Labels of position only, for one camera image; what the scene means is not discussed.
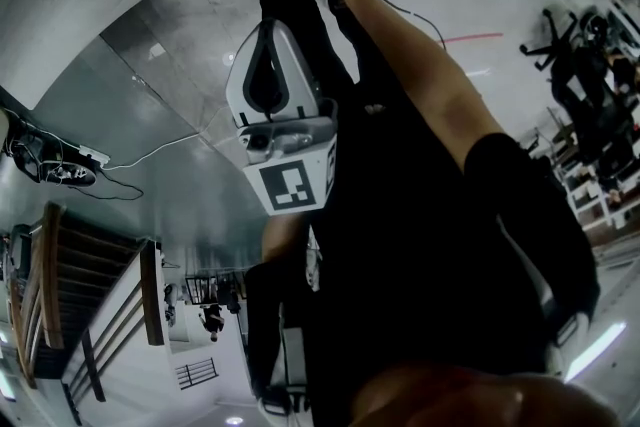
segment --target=red line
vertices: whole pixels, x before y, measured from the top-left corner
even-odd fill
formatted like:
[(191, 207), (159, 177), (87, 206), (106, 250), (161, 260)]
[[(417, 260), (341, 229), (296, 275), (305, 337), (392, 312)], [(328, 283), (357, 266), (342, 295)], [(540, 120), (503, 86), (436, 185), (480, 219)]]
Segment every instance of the red line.
[(470, 34), (469, 36), (459, 36), (457, 38), (445, 39), (445, 43), (453, 43), (455, 41), (469, 41), (472, 39), (488, 39), (488, 38), (501, 38), (504, 36), (501, 32), (490, 32), (488, 34)]

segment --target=person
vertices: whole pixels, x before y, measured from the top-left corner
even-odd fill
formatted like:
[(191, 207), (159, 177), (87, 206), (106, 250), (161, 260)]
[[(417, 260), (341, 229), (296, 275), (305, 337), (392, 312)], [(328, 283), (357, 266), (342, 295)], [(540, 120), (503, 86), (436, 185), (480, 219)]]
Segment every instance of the person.
[[(267, 391), (285, 304), (304, 332), (316, 427), (615, 425), (605, 406), (543, 375), (552, 335), (515, 245), (561, 307), (591, 316), (599, 295), (562, 194), (438, 43), (383, 0), (328, 2), (357, 84), (315, 0), (260, 0), (337, 101), (339, 129), (325, 208), (271, 217), (263, 263), (246, 275), (254, 392)], [(305, 279), (310, 226), (317, 292)]]
[(203, 309), (204, 317), (199, 314), (200, 322), (204, 328), (211, 333), (211, 341), (218, 341), (218, 331), (222, 331), (224, 328), (224, 319), (221, 316), (222, 311), (218, 304), (211, 304)]

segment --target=skin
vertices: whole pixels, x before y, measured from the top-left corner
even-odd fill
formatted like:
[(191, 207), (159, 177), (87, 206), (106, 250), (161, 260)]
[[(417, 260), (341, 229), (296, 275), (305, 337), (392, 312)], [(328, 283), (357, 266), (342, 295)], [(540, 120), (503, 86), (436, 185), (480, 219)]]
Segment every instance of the skin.
[[(345, 0), (425, 122), (464, 172), (481, 138), (502, 132), (458, 64), (382, 0)], [(303, 254), (303, 214), (271, 217), (263, 260)], [(615, 415), (573, 386), (546, 376), (492, 376), (418, 362), (387, 369), (352, 401), (354, 427), (612, 427)]]

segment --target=metal railing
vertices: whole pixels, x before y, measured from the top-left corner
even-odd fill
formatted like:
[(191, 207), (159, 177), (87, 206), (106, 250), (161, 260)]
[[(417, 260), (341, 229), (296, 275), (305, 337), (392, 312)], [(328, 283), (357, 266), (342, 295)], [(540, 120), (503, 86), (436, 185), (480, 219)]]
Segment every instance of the metal railing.
[(181, 390), (186, 390), (187, 388), (218, 377), (216, 366), (213, 364), (213, 358), (178, 367), (176, 368), (176, 374)]

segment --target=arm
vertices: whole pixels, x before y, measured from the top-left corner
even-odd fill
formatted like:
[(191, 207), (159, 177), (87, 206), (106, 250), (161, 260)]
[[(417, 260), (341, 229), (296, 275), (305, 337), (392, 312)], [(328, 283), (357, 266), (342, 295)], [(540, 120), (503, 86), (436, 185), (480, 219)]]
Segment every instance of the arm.
[(458, 167), (483, 136), (502, 132), (465, 73), (383, 0), (344, 0)]
[(262, 233), (262, 261), (304, 249), (308, 238), (309, 220), (304, 214), (270, 217)]

